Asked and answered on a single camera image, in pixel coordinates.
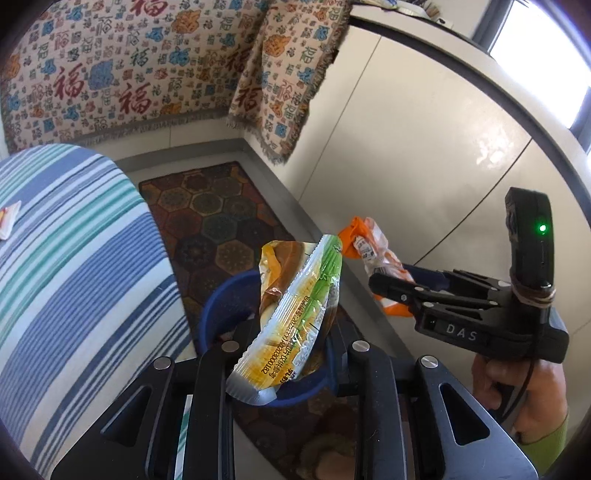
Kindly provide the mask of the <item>green sleeve forearm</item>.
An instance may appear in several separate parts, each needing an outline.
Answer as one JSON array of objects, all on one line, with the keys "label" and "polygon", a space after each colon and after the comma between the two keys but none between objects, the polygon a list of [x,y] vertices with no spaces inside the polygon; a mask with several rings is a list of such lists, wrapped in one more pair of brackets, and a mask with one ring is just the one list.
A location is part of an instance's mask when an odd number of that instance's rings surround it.
[{"label": "green sleeve forearm", "polygon": [[518,445],[532,462],[539,475],[544,475],[559,458],[567,441],[568,418],[553,433],[533,442]]}]

